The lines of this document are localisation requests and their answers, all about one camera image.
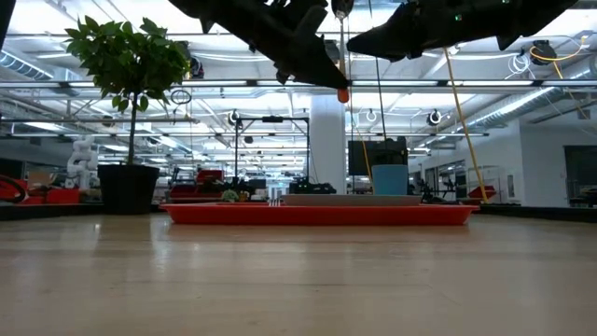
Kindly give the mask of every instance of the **green object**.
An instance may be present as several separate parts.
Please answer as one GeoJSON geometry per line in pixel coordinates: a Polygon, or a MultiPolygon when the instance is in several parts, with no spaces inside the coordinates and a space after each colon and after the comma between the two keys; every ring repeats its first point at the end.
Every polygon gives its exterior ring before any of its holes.
{"type": "Polygon", "coordinates": [[[222,201],[230,203],[238,202],[239,195],[234,190],[226,190],[222,193],[222,201]]]}
{"type": "Polygon", "coordinates": [[[182,84],[189,70],[185,45],[166,39],[167,29],[147,18],[140,28],[146,34],[135,33],[130,22],[98,24],[86,16],[85,23],[78,22],[78,29],[66,29],[71,37],[65,41],[69,43],[66,51],[89,70],[102,98],[112,94],[112,106],[121,113],[132,108],[128,164],[134,158],[137,111],[147,110],[148,98],[169,104],[164,92],[174,83],[182,84]]]}

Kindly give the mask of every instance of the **potted plant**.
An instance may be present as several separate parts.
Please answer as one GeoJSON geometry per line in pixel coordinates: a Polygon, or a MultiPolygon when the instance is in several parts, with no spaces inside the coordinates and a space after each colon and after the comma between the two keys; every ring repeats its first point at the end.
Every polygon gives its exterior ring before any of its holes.
{"type": "Polygon", "coordinates": [[[137,112],[144,112],[149,98],[169,104],[165,91],[182,83],[188,72],[184,45],[166,38],[167,30],[143,18],[136,33],[130,22],[98,24],[85,17],[78,29],[66,29],[67,52],[89,70],[93,83],[101,89],[102,99],[111,95],[112,106],[124,113],[131,108],[131,135],[126,165],[102,165],[98,176],[102,184],[105,210],[112,214],[148,213],[160,170],[134,164],[134,131],[137,112]]]}

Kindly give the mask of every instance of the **black plant pot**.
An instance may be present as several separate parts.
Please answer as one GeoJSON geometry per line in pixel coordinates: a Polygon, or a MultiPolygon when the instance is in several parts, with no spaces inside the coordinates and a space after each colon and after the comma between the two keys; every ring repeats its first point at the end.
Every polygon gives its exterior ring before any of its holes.
{"type": "Polygon", "coordinates": [[[107,214],[142,215],[151,211],[160,169],[143,165],[101,165],[97,173],[107,214]]]}

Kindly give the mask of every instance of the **white robot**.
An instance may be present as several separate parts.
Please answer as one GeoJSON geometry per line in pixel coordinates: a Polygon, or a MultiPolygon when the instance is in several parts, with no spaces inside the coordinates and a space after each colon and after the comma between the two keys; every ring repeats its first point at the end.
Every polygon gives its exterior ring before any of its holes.
{"type": "Polygon", "coordinates": [[[73,143],[73,155],[66,165],[68,178],[65,186],[68,189],[74,189],[76,186],[81,190],[90,188],[90,172],[97,170],[98,164],[97,153],[91,151],[91,145],[94,141],[93,136],[83,135],[79,136],[73,143]]]}

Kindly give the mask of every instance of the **white column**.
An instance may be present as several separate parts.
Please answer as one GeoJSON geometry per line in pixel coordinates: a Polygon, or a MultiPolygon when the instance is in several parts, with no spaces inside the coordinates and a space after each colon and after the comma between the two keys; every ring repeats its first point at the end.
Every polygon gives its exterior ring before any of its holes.
{"type": "Polygon", "coordinates": [[[346,137],[344,104],[335,95],[314,95],[311,102],[312,182],[329,183],[346,193],[346,137]]]}

